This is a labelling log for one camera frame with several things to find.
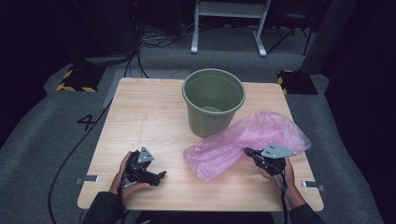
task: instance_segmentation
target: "black chair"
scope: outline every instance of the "black chair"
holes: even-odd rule
[[[311,39],[314,28],[318,26],[318,20],[322,18],[324,13],[323,7],[326,6],[327,0],[317,0],[318,4],[308,4],[302,0],[275,0],[271,7],[275,12],[273,26],[277,29],[281,39],[277,41],[268,51],[270,53],[289,35],[294,35],[296,29],[301,29],[306,37],[306,43],[303,55],[306,54],[309,41]],[[290,31],[286,35],[281,35],[280,27],[289,28]]]

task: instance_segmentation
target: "gray carpet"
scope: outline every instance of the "gray carpet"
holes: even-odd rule
[[[262,33],[269,49],[279,36],[274,30]],[[276,82],[276,72],[298,69],[304,60],[304,36],[288,37],[266,58],[260,57],[250,28],[206,30],[200,34],[196,55],[190,54],[191,36],[165,48],[141,48],[141,62],[149,77],[178,78],[186,71],[218,68],[246,82]],[[113,80],[123,74],[126,63],[108,67],[99,92],[56,91],[71,64],[55,73],[44,86],[48,95],[21,120],[0,150],[0,222],[50,223],[47,199],[50,184],[66,156],[86,134],[79,119],[98,119],[109,96]],[[140,76],[134,58],[127,76]],[[326,223],[383,223],[369,186],[350,159],[323,95],[328,79],[311,76],[318,95],[286,95],[295,122],[312,141],[306,151],[316,180],[325,186],[319,212]],[[52,192],[52,210],[58,223],[78,223],[80,185],[77,177],[87,173],[106,114],[74,151],[60,172]],[[134,212],[127,223],[134,223]],[[273,213],[282,223],[281,213]]]

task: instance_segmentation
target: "white desk leg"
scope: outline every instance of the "white desk leg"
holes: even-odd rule
[[[262,44],[262,27],[264,26],[265,18],[267,17],[268,8],[270,6],[271,0],[267,0],[264,4],[264,10],[262,11],[262,18],[260,19],[259,29],[253,31],[254,39],[256,40],[257,48],[262,57],[267,56],[264,45]]]
[[[198,37],[199,37],[199,0],[195,4],[195,15],[194,15],[194,34],[192,35],[191,53],[196,54],[198,52]]]

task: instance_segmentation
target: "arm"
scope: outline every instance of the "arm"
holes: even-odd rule
[[[271,180],[271,182],[277,185],[276,180],[272,175],[269,175],[265,170],[263,170],[260,167],[259,167],[259,171],[264,178]],[[285,197],[288,199],[290,206],[291,223],[293,224],[324,223],[321,217],[314,210],[312,210],[311,206],[309,206],[308,203],[306,203],[300,191],[296,188],[294,183],[294,171],[289,158],[286,158],[285,180],[286,183],[288,184],[288,188],[285,191]]]
[[[114,176],[108,192],[99,192],[91,204],[87,215],[84,218],[84,224],[113,224],[116,223],[124,214],[126,202],[128,198],[141,189],[149,188],[149,184],[139,183],[132,185],[127,189],[122,189],[122,198],[118,195],[117,187],[120,183],[122,173],[131,152],[125,156],[120,165],[120,170]]]

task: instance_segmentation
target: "plastic bag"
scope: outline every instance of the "plastic bag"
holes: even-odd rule
[[[263,111],[207,137],[183,154],[191,169],[201,179],[209,181],[241,158],[245,147],[262,150],[270,142],[297,153],[311,148],[309,139],[291,119]]]

